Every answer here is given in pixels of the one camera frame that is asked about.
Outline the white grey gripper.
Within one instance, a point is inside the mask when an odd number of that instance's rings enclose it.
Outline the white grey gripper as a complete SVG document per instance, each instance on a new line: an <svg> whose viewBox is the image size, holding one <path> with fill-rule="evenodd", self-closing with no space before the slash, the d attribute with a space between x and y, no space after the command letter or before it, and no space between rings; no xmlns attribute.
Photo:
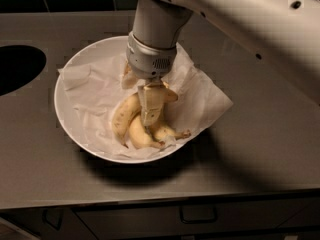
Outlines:
<svg viewBox="0 0 320 240"><path fill-rule="evenodd" d="M155 79L167 75L177 54L175 47L152 48L141 43L132 32L129 33L126 49L128 63L125 64L121 86L133 88L138 79ZM162 82L150 82L138 87L141 105L141 120L146 127L154 124L164 106L166 87Z"/></svg>

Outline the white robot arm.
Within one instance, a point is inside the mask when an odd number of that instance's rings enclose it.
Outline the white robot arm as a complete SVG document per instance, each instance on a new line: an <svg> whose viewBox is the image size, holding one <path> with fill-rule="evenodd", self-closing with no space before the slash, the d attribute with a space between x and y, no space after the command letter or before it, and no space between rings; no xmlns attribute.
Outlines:
<svg viewBox="0 0 320 240"><path fill-rule="evenodd" d="M194 13L320 103L316 0L138 0L126 51L137 78L156 80L171 71L177 39Z"/></svg>

